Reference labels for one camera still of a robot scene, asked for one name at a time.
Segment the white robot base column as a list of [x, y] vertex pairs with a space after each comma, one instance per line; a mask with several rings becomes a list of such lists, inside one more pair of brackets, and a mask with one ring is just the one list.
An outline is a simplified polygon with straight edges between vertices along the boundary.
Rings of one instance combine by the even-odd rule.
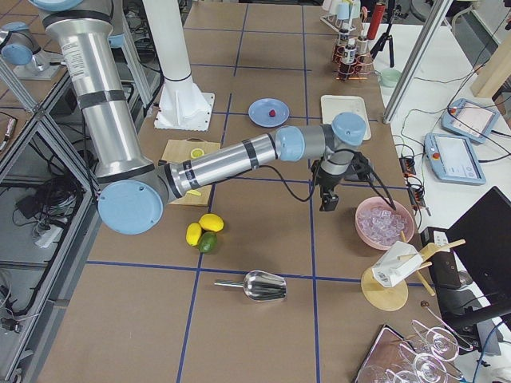
[[143, 4], [164, 77], [155, 127], [205, 132], [215, 95], [201, 92], [192, 78], [178, 2], [148, 0]]

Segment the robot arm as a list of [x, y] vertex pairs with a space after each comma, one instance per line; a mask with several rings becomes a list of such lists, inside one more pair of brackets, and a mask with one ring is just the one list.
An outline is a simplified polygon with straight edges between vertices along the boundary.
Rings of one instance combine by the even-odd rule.
[[99, 159], [100, 217], [114, 231], [143, 233], [188, 191], [273, 160], [316, 162], [315, 183], [330, 192], [366, 133], [363, 118], [340, 113], [329, 124], [284, 126], [180, 164], [156, 165], [141, 151], [109, 38], [121, 9], [111, 1], [38, 1], [43, 26], [61, 52]]
[[1, 56], [20, 80], [50, 81], [61, 67], [61, 56], [45, 51], [24, 22], [1, 27]]

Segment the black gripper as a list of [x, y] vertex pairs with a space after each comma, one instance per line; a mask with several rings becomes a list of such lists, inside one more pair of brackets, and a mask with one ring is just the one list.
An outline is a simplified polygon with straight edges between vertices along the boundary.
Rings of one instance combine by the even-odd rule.
[[335, 193], [335, 188], [343, 179], [342, 174], [332, 174], [322, 167], [316, 176], [316, 183], [320, 187], [321, 204], [320, 211], [334, 211], [339, 203], [339, 196]]

